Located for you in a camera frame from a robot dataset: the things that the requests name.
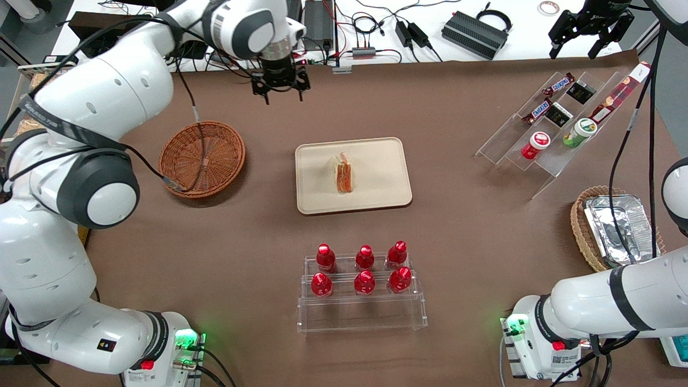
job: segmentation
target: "green light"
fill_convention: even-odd
[[[175,344],[180,348],[188,348],[189,346],[196,345],[198,341],[198,334],[191,328],[182,329],[175,333]]]

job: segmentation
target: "foil container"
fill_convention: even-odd
[[[583,202],[600,256],[610,267],[645,262],[652,259],[652,232],[641,200],[633,195],[616,195],[614,215],[619,231],[632,257],[621,243],[609,208],[609,196],[594,196]]]

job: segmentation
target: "brown table surface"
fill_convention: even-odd
[[[548,293],[560,279],[592,272],[572,236],[570,206],[584,189],[607,183],[638,90],[532,201],[539,185],[526,174],[473,155],[553,72],[585,70],[602,79],[637,63],[635,53],[625,52],[595,61],[373,65],[336,76],[310,67],[313,89],[303,103],[295,93],[271,93],[270,106],[229,72],[189,74],[202,118],[228,123],[243,136],[246,165],[222,193],[190,202],[165,191],[135,160],[142,192],[137,211],[118,227],[94,232],[89,242],[103,302],[185,315],[208,333],[208,348],[239,387],[498,386],[498,317],[525,295]],[[193,122],[178,81],[172,104],[123,139],[151,161]],[[646,206],[648,110],[616,179]],[[410,205],[299,213],[299,145],[384,136],[404,143]],[[656,137],[659,190],[678,153],[661,123]],[[657,218],[668,250],[686,243],[660,199]],[[422,280],[427,328],[297,333],[304,255],[322,242],[345,253],[364,243],[386,249],[399,239],[408,242]],[[636,340],[615,352],[609,386],[685,386],[688,370],[664,365],[655,345]],[[56,362],[44,369],[64,387],[118,385],[116,376]],[[589,368],[583,371],[589,376]],[[584,377],[577,385],[587,382]],[[510,377],[507,384],[548,385]],[[47,384],[28,367],[1,367],[0,385]]]

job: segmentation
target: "red bottle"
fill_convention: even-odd
[[[373,263],[375,263],[375,256],[373,255],[373,249],[367,244],[361,246],[361,250],[356,254],[356,270],[364,271],[371,270],[373,268]]]
[[[392,272],[387,281],[387,289],[391,293],[401,293],[409,286],[411,286],[411,269],[406,266]]]
[[[310,290],[316,297],[329,297],[333,294],[332,280],[322,273],[315,273],[313,281],[310,282]]]
[[[337,272],[337,262],[334,257],[334,251],[326,245],[321,244],[318,247],[318,254],[315,256],[316,262],[318,262],[318,268],[324,273],[335,274]]]
[[[387,270],[396,270],[401,266],[404,266],[406,262],[406,257],[408,253],[406,252],[406,242],[400,240],[391,247],[387,253],[387,259],[385,260],[385,267]]]
[[[375,277],[368,270],[361,271],[354,279],[354,289],[357,295],[369,295],[375,289]]]

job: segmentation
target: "power adapter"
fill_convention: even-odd
[[[430,44],[430,40],[428,39],[428,36],[415,23],[409,23],[408,32],[413,41],[416,42],[418,47],[432,47],[432,45]]]
[[[403,21],[396,22],[396,36],[399,38],[401,45],[403,47],[412,47],[413,37],[409,33],[409,29],[406,27]]]

